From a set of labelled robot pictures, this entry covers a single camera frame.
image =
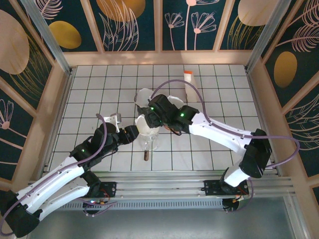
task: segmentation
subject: gold circle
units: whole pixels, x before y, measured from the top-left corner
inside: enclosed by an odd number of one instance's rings
[[[0,32],[0,69],[20,74],[29,62],[28,37],[20,23],[3,10],[0,10]]]
[[[68,22],[55,21],[49,25],[49,28],[59,46],[74,49],[81,45],[82,39],[80,33]]]
[[[297,65],[295,55],[289,51],[278,56],[274,67],[274,78],[277,86],[285,88],[293,81]]]
[[[278,0],[240,0],[239,20],[247,26],[265,25],[273,13]]]
[[[125,13],[122,2],[128,10],[130,8],[133,11],[136,18],[144,12],[145,0],[96,0],[99,8],[108,18],[114,21],[131,21],[132,17]]]

